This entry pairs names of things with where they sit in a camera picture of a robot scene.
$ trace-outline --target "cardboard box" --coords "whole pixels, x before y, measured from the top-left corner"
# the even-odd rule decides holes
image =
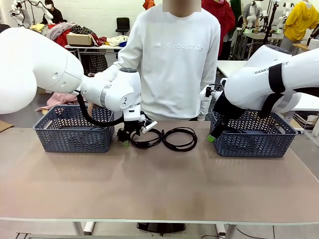
[[[70,46],[93,46],[93,40],[90,35],[75,34],[70,32],[66,35],[66,39]]]
[[[6,123],[6,122],[0,120],[0,132],[5,131],[6,129],[8,129],[12,126],[13,126],[13,124],[9,124],[9,123]]]

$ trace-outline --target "red jacket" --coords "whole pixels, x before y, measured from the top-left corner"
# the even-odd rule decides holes
[[[213,14],[219,21],[221,31],[219,46],[220,55],[223,48],[224,36],[235,27],[235,16],[233,10],[226,0],[224,0],[224,3],[218,3],[215,0],[202,0],[201,7]]]

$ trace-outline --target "yellow jacket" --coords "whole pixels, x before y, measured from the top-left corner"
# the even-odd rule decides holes
[[[315,28],[318,22],[319,13],[314,6],[308,8],[304,2],[300,2],[290,13],[284,34],[291,41],[300,41],[305,36],[307,28]]]

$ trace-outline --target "plaid fabric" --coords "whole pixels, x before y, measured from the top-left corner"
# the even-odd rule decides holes
[[[41,32],[42,36],[46,36],[49,31],[50,31],[50,29],[49,29],[48,25],[44,26],[42,28],[42,32]]]
[[[98,52],[98,50],[88,50],[90,52]],[[84,74],[98,73],[108,68],[108,62],[104,55],[81,55]]]
[[[79,25],[75,25],[74,27],[72,27],[71,32],[75,34],[83,34],[83,35],[95,34],[94,31],[92,31],[91,29],[88,29],[86,27],[81,27]]]
[[[92,30],[76,25],[71,28],[71,32],[75,34],[95,34]],[[98,52],[98,50],[88,50],[90,52]],[[82,66],[84,74],[87,76],[89,73],[98,73],[105,71],[108,68],[108,62],[104,55],[81,55]]]
[[[74,27],[76,24],[74,23],[68,23],[68,22],[62,22],[57,25],[55,25],[46,35],[47,38],[51,39],[54,41],[57,39],[62,33],[66,30],[71,29]]]

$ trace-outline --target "black cable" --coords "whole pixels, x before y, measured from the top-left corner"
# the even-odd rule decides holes
[[[134,137],[137,135],[137,133],[135,131],[130,137],[130,142],[136,148],[143,148],[143,149],[152,148],[152,147],[158,145],[162,140],[162,133],[159,130],[154,129],[154,128],[150,129],[149,132],[157,134],[158,137],[151,139],[151,140],[147,140],[147,141],[135,141]]]
[[[247,235],[246,233],[243,233],[241,230],[239,230],[238,228],[237,228],[237,231],[239,231],[241,234],[243,234],[243,235],[245,235],[245,236],[247,236],[247,237],[249,237],[249,238],[254,238],[254,239],[268,239],[268,238],[258,238],[258,237],[253,237],[253,236],[250,236],[250,235]]]
[[[173,134],[173,133],[186,133],[189,134],[193,137],[193,140],[190,143],[186,143],[186,144],[181,144],[181,145],[174,145],[172,143],[169,143],[167,141],[167,138]],[[197,136],[195,131],[192,128],[188,128],[188,127],[178,127],[178,128],[173,128],[171,130],[169,130],[167,133],[164,133],[164,130],[162,130],[162,141],[163,144],[169,148],[170,150],[173,150],[175,152],[189,152],[191,150],[193,150],[196,145],[197,145]]]
[[[89,115],[87,109],[86,109],[83,96],[80,94],[80,92],[79,92],[79,94],[76,96],[76,98],[78,99],[81,112],[82,112],[84,118],[85,118],[88,122],[90,122],[90,123],[92,123],[92,124],[94,124],[94,125],[96,125],[96,126],[99,126],[99,127],[111,127],[111,126],[115,126],[115,125],[117,125],[117,124],[120,124],[120,123],[124,122],[123,117],[120,117],[119,119],[117,119],[117,120],[115,120],[115,121],[112,121],[112,122],[100,122],[100,121],[97,121],[97,120],[95,120],[95,119],[92,119],[92,118],[90,117],[90,115]]]
[[[223,238],[223,239],[225,239],[225,237],[213,236],[213,235],[203,235],[200,239],[203,239],[204,237],[213,237],[213,238]]]

